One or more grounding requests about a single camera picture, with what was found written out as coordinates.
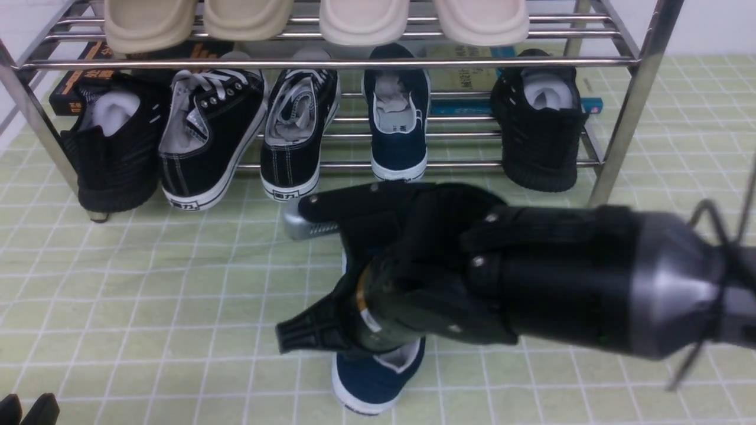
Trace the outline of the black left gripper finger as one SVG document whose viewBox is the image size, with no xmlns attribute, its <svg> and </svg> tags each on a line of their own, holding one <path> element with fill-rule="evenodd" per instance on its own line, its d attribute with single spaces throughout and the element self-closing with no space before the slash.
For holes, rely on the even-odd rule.
<svg viewBox="0 0 756 425">
<path fill-rule="evenodd" d="M 22 422 L 21 402 L 17 394 L 8 394 L 0 402 L 0 425 L 19 425 Z"/>
<path fill-rule="evenodd" d="M 60 407 L 55 395 L 45 393 L 35 401 L 22 418 L 21 425 L 55 425 L 59 415 Z"/>
</svg>

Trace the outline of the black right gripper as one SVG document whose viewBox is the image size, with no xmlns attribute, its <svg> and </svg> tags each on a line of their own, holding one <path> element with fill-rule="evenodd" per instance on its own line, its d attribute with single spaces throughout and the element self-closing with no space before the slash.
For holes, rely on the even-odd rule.
<svg viewBox="0 0 756 425">
<path fill-rule="evenodd" d="M 494 277 L 497 259 L 461 237 L 507 204 L 462 183 L 384 181 L 318 194 L 299 210 L 334 221 L 346 272 L 332 291 L 275 326 L 281 354 L 377 355 L 424 336 L 515 345 Z"/>
</svg>

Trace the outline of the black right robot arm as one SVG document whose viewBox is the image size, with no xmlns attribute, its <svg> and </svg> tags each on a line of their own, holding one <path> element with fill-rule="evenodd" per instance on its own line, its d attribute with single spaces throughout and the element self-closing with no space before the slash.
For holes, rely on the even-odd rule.
<svg viewBox="0 0 756 425">
<path fill-rule="evenodd" d="M 382 354 L 434 335 L 534 336 L 663 359 L 706 341 L 754 347 L 754 248 L 623 205 L 508 205 L 459 182 L 383 181 L 301 197 L 294 240 L 338 234 L 347 270 L 276 326 L 283 353 Z"/>
</svg>

